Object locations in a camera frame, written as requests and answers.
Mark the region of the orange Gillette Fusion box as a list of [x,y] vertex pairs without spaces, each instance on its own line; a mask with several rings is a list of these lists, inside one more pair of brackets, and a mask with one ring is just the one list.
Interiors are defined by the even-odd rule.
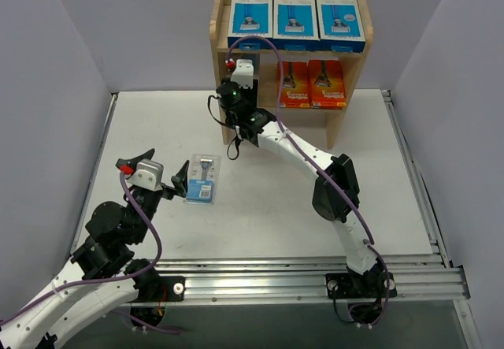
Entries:
[[277,63],[276,89],[282,87],[280,107],[310,108],[308,65],[300,61]]
[[315,109],[341,110],[347,106],[343,71],[337,60],[309,60],[309,98]]

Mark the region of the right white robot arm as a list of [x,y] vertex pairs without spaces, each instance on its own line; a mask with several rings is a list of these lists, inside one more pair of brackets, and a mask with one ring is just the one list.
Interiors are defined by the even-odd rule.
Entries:
[[337,298],[385,299],[397,295],[392,274],[374,247],[371,230],[359,210],[360,188],[352,160],[306,142],[276,115],[259,108],[257,90],[224,78],[216,89],[224,113],[221,125],[235,133],[235,143],[248,142],[291,164],[313,184],[312,207],[333,223],[346,258]]

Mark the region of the blue Harry's razor box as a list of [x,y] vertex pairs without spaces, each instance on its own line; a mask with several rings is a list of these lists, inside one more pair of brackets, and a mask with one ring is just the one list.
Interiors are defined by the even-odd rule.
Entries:
[[228,23],[228,46],[243,38],[238,48],[259,50],[267,48],[265,39],[272,41],[273,0],[232,0]]
[[273,44],[279,50],[317,50],[316,0],[273,0],[273,4]]
[[366,40],[358,0],[316,0],[316,4],[321,49],[362,53]]

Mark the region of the clear blister razor pack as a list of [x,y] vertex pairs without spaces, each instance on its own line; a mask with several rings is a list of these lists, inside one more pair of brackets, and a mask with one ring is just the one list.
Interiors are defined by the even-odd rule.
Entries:
[[186,202],[211,205],[217,190],[221,156],[193,154],[187,179]]

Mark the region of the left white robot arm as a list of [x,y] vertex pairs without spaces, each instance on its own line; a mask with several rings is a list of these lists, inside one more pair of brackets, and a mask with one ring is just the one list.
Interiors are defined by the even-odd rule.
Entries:
[[62,270],[27,305],[1,322],[3,348],[60,348],[90,323],[123,303],[150,301],[163,281],[153,260],[137,259],[131,247],[151,233],[162,253],[152,219],[162,199],[185,197],[189,162],[164,184],[164,167],[155,150],[118,159],[124,204],[96,206],[85,229],[88,236]]

